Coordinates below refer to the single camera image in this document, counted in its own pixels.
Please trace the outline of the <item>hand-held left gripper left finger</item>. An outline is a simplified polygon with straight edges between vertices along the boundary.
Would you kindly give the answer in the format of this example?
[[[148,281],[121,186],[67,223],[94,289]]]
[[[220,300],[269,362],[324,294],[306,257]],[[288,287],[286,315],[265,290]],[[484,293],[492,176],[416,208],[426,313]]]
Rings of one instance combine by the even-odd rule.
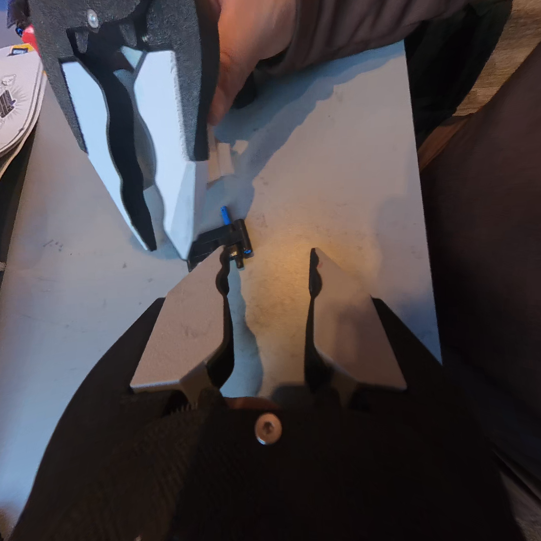
[[[195,406],[234,368],[229,254],[216,249],[166,295],[132,377],[134,393],[180,391]]]

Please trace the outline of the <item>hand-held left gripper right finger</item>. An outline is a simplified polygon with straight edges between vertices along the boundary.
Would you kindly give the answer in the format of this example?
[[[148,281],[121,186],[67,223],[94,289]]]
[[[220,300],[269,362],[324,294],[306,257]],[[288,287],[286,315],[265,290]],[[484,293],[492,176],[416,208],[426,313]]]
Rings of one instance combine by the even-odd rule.
[[[309,258],[304,377],[313,393],[332,389],[349,406],[358,391],[403,393],[407,383],[362,280],[320,248]]]

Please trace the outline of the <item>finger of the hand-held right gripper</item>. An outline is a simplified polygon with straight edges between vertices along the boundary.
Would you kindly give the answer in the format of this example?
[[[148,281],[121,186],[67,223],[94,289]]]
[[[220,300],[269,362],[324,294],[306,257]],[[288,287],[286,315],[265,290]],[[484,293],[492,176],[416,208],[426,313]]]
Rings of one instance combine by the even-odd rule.
[[[141,228],[132,224],[122,201],[122,181],[110,152],[107,133],[109,112],[101,87],[78,61],[62,64],[62,71],[85,143],[85,152],[92,167],[139,243],[147,251],[156,250],[156,239],[152,225],[150,225],[150,239],[144,240]]]
[[[202,209],[207,161],[187,151],[175,55],[170,50],[142,52],[120,48],[132,71],[115,75],[128,92],[134,113],[136,165],[142,188],[128,216],[147,250],[169,241],[187,261]]]

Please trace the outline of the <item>black brick beam blue pins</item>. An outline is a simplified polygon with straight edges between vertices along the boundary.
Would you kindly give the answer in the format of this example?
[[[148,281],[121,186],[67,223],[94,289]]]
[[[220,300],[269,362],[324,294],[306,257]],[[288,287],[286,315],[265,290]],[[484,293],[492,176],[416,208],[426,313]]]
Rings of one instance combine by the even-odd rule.
[[[253,255],[252,243],[243,219],[232,220],[227,206],[220,209],[223,225],[201,233],[192,243],[187,269],[191,272],[216,249],[223,246],[228,251],[230,261],[236,263],[238,270],[245,267],[245,259]]]

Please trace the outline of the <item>person's right forearm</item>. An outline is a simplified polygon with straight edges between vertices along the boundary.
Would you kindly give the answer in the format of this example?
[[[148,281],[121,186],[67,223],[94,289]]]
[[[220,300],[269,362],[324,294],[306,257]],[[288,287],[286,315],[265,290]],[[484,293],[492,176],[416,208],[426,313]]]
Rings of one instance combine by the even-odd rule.
[[[296,1],[292,39],[256,68],[273,77],[394,44],[467,1]]]

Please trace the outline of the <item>grey desk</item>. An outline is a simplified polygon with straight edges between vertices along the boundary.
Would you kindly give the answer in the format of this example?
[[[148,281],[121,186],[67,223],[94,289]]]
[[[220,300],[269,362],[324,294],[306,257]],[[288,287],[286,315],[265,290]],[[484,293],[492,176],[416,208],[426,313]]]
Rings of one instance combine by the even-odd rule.
[[[268,81],[216,130],[235,173],[207,191],[245,219],[254,255],[229,274],[235,367],[224,396],[303,381],[314,247],[361,278],[441,360],[402,43]],[[142,249],[45,92],[1,288],[1,532],[8,537],[81,382],[187,274]]]

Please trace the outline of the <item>person's right hand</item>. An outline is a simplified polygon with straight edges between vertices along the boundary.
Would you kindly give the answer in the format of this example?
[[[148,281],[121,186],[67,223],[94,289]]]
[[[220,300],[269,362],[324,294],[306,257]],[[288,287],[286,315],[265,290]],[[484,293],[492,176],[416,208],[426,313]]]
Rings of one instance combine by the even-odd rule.
[[[256,65],[291,44],[298,1],[211,1],[210,5],[218,21],[220,61],[208,123],[217,126]]]

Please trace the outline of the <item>open instruction booklet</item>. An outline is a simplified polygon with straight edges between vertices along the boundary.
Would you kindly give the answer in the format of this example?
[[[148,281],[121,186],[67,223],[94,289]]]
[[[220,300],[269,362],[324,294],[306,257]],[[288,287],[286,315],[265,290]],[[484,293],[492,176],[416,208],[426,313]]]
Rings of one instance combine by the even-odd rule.
[[[1,176],[37,124],[47,81],[42,60],[30,44],[1,49]]]

